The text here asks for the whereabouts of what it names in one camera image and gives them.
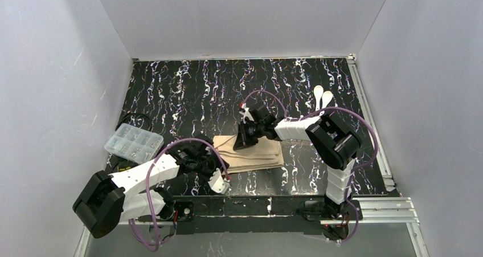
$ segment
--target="plastic organizer box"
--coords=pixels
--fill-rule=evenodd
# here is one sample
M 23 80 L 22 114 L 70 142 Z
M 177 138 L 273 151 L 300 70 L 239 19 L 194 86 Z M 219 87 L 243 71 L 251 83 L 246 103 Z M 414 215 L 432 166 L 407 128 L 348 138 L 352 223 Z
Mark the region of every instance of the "plastic organizer box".
M 104 149 L 127 160 L 143 164 L 153 159 L 163 145 L 163 137 L 123 123 L 104 145 Z

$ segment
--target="beige cloth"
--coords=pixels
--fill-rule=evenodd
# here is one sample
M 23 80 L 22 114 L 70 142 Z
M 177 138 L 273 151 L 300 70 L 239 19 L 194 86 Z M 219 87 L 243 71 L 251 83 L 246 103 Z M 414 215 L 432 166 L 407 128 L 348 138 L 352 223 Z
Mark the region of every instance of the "beige cloth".
M 214 147 L 221 157 L 230 165 L 229 172 L 241 173 L 250 170 L 278 168 L 284 165 L 282 147 L 279 141 L 259 138 L 252 147 L 233 150 L 236 136 L 215 136 Z

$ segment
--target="table surface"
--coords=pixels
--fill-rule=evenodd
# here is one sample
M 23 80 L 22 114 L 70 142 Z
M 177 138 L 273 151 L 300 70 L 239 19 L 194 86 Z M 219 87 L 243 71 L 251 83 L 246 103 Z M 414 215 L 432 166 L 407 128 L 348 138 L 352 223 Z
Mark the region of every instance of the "table surface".
M 147 226 L 140 228 L 144 237 L 148 238 Z M 167 230 L 161 229 L 161 235 L 166 234 Z M 300 232 L 176 235 L 155 254 L 134 239 L 129 226 L 119 225 L 103 238 L 89 239 L 85 257 L 95 256 L 415 257 L 416 253 L 405 223 L 360 224 L 357 233 L 340 247 L 325 242 L 322 235 L 304 235 Z
M 148 115 L 153 120 L 153 132 L 163 135 L 165 144 L 198 132 L 209 137 L 232 135 L 240 120 L 239 105 L 250 92 L 264 89 L 274 93 L 286 104 L 289 116 L 299 117 L 314 111 L 316 85 L 334 94 L 329 106 L 347 108 L 363 116 L 345 58 L 135 62 L 121 115 Z M 278 114 L 283 113 L 268 95 L 252 97 L 248 106 L 258 100 Z M 339 115 L 364 141 L 356 165 L 369 160 L 374 151 L 369 133 L 357 119 Z M 138 120 L 131 124 L 144 123 Z M 294 140 L 281 145 L 285 160 L 282 168 L 233 174 L 226 194 L 323 195 L 326 169 L 312 144 Z M 107 168 L 114 159 L 109 158 Z M 163 186 L 174 195 L 212 194 L 194 173 L 166 181 Z M 377 162 L 356 172 L 352 188 L 356 194 L 387 193 Z

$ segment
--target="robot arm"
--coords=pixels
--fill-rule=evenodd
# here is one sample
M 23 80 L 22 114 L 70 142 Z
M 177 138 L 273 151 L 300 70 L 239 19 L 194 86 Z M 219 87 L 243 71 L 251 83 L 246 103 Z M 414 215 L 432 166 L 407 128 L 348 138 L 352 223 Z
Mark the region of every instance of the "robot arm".
M 210 144 L 203 135 L 197 136 Z M 216 155 L 200 142 L 188 142 L 171 148 L 156 162 L 148 161 L 124 172 L 107 175 L 95 173 L 73 205 L 73 210 L 94 238 L 111 232 L 119 222 L 150 214 L 146 193 L 146 173 L 154 163 L 149 183 L 173 179 L 188 172 L 196 172 L 211 190 L 225 193 L 230 184 L 222 177 L 221 164 Z M 154 211 L 159 214 L 165 199 L 151 190 Z
M 254 146 L 258 138 L 271 140 L 310 141 L 326 164 L 328 188 L 326 196 L 336 205 L 345 201 L 351 170 L 362 146 L 361 138 L 335 112 L 304 120 L 275 118 L 265 105 L 249 109 L 240 107 L 244 122 L 239 124 L 234 150 Z

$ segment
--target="white backdrop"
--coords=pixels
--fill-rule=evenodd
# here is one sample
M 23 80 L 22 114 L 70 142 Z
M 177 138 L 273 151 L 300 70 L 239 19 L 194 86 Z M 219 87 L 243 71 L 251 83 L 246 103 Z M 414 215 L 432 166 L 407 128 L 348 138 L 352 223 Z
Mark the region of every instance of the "white backdrop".
M 202 59 L 348 55 L 384 0 L 101 0 L 129 55 Z
M 482 0 L 386 0 L 357 59 L 430 256 L 481 256 L 482 32 Z
M 0 256 L 72 256 L 132 61 L 99 0 L 0 0 Z

